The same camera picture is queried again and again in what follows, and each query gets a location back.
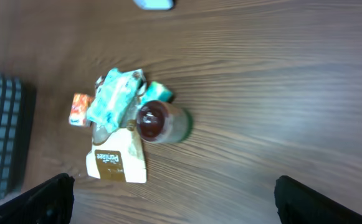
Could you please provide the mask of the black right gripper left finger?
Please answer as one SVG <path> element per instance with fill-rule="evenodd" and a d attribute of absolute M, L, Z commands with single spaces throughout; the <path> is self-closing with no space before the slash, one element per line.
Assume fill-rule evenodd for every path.
<path fill-rule="evenodd" d="M 75 179 L 61 173 L 0 205 L 0 224 L 69 224 Z"/>

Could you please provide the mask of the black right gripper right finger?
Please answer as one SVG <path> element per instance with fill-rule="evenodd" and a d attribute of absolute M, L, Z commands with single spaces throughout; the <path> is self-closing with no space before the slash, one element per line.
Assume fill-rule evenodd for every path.
<path fill-rule="evenodd" d="M 362 215 L 283 175 L 276 180 L 275 205 L 282 224 L 362 224 Z"/>

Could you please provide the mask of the beige snack bag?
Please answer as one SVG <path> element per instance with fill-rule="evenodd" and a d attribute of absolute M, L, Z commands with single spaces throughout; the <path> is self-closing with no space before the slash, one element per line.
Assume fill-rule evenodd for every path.
<path fill-rule="evenodd" d="M 104 77 L 96 82 L 96 90 Z M 87 174 L 101 180 L 134 184 L 147 181 L 143 145 L 136 130 L 136 114 L 140 97 L 146 90 L 146 79 L 129 104 L 120 127 L 109 133 L 93 122 L 92 148 L 86 156 Z"/>

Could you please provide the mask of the orange small packet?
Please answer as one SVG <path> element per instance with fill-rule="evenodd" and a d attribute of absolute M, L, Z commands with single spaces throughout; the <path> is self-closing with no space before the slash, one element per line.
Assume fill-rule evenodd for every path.
<path fill-rule="evenodd" d="M 90 120 L 87 119 L 87 110 L 90 107 L 93 97 L 75 93 L 69 115 L 69 124 L 72 126 L 89 127 Z"/>

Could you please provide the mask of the teal snack packet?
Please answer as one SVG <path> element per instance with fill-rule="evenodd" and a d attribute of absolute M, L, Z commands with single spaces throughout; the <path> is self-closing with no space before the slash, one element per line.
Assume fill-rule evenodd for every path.
<path fill-rule="evenodd" d="M 96 90 L 95 98 L 87 110 L 87 119 L 103 126 L 109 133 L 116 131 L 144 82 L 141 69 L 129 72 L 111 69 Z"/>

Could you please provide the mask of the green tissue packet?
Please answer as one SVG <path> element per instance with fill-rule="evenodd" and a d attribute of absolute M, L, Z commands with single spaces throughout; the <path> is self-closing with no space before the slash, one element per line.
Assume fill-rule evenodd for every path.
<path fill-rule="evenodd" d="M 146 91 L 140 98 L 140 103 L 143 105 L 149 101 L 165 101 L 168 102 L 173 97 L 173 92 L 166 86 L 156 81 L 150 83 Z"/>

